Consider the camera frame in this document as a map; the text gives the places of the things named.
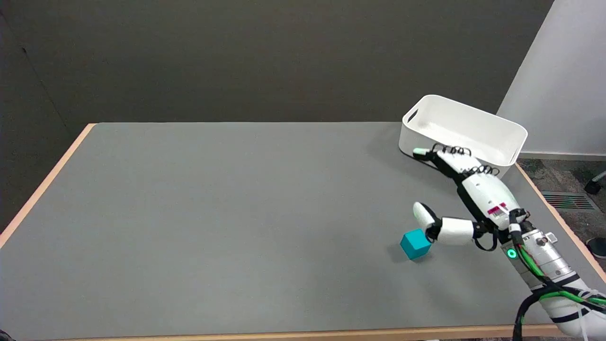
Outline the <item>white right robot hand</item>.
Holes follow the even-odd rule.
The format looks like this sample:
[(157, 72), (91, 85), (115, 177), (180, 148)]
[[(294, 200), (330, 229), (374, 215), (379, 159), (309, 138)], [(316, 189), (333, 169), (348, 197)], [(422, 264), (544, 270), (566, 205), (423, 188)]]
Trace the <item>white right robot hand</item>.
[(499, 178), (500, 171), (482, 164), (467, 147), (436, 143), (430, 149), (415, 148), (412, 157), (429, 162), (433, 168), (452, 179), (459, 198), (472, 214), (472, 220), (451, 216), (439, 217), (426, 204), (416, 202), (413, 214), (430, 243), (463, 245), (489, 233), (493, 244), (523, 245), (522, 225), (530, 216), (511, 190)]

